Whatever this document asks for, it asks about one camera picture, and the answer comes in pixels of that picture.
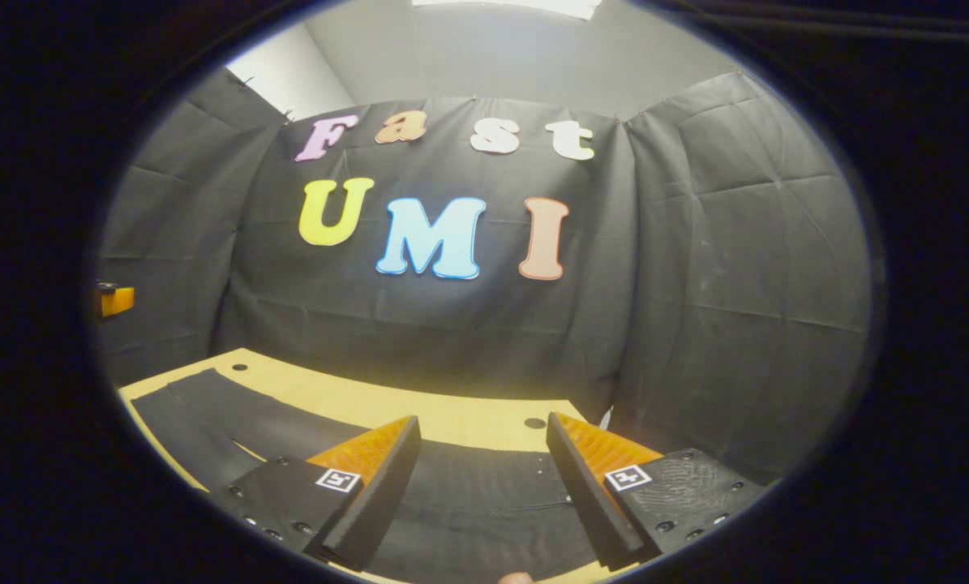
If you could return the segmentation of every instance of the pink letter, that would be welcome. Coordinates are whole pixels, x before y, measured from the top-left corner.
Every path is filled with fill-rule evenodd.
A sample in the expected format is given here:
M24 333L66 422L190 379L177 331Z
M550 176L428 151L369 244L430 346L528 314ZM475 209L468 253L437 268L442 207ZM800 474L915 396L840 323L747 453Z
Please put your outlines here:
M355 123L358 123L358 116L353 114L344 115L342 118L319 119L315 122L311 137L307 138L303 152L296 155L296 161L318 160L325 156L325 147L336 144L344 133L344 128L354 128Z

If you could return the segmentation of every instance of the light blue letter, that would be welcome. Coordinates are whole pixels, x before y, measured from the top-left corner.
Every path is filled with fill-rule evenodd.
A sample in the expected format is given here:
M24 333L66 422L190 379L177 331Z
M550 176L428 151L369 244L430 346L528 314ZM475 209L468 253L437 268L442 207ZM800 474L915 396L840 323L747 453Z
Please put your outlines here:
M409 268L404 259L404 249L408 247L416 273L422 273L440 247L440 259L433 264L433 273L472 280L481 271L474 263L474 233L477 217L486 207L483 200L462 196L448 203L430 225L420 200L392 200L387 206L392 218L391 235L376 269L381 273L404 273Z

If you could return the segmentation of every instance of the orange letter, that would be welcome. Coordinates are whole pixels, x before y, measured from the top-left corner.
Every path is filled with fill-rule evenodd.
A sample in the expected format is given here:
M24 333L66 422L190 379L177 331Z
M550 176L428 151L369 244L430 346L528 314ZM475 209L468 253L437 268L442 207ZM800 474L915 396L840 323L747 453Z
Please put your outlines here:
M531 243L528 259L521 262L521 274L531 280L559 280L563 266L560 256L560 223L570 214L558 200L532 196L524 202L531 211Z
M425 134L425 126L425 111L402 111L401 114L394 114L387 118L384 129L376 134L376 141L380 144L396 143L398 140L407 143Z

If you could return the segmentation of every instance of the black cloth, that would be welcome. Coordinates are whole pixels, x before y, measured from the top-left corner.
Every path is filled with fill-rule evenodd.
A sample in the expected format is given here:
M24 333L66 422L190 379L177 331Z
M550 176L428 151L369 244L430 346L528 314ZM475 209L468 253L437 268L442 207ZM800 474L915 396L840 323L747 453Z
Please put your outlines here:
M610 428L781 476L843 413L866 347L870 259L850 177L746 75L626 126L639 277Z
M384 121L426 111L426 134L377 144ZM294 162L314 121L356 114L318 160ZM469 145L481 118L520 125L508 155ZM549 122L576 119L592 130L577 161L552 149ZM339 221L343 182L367 177L354 235L335 247L307 244L298 232L313 180L338 183L324 224ZM400 197L421 200L436 221L450 200L473 196L478 219L474 262L480 276L444 280L409 267L376 271ZM550 197L570 207L562 225L558 281L529 280L531 215L524 200ZM214 350L246 347L302 367L416 391L491 398L569 399L599 421L613 399L628 335L636 277L636 186L632 149L614 119L559 106L446 97L341 110L292 123L265 155L239 226L236 254Z
M377 144L384 120L424 110L427 132ZM781 97L747 75L711 79L618 123L513 100L445 97L293 122L221 75L179 106L125 178L105 230L103 280L135 309L100 326L129 382L247 347L403 389L568 399L658 451L694 447L766 481L787 473L854 397L871 266L850 176ZM357 114L324 158L295 162L314 121ZM480 118L517 121L508 155L469 145ZM548 122L592 130L595 158L562 158ZM358 228L335 247L298 232L307 182L368 177ZM480 276L377 273L387 203L487 203ZM517 270L524 199L570 207L558 281Z

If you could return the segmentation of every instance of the wooden table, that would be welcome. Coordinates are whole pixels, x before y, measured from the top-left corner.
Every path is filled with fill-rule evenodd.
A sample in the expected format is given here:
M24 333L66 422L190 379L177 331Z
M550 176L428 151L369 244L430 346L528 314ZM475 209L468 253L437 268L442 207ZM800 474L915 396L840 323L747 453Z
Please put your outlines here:
M236 370L233 368L235 365L244 365L246 369ZM207 491L207 488L192 478L163 449L162 444L137 414L131 400L154 392L170 381L180 380L210 368L237 384L272 396L279 402L365 428L376 428L403 415L416 414L424 440L474 448L548 452L546 432L528 428L524 423L527 418L546 420L550 411L559 411L561 414L584 420L583 415L567 400L454 397L387 388L303 369L248 349L236 349L120 388L120 396L146 439L169 463L170 468L176 470L192 487L201 488L203 491ZM370 573L358 573L358 576L373 582L396 582ZM577 584L596 582L610 576L610 570L593 561L591 565L581 566L572 572L540 582Z

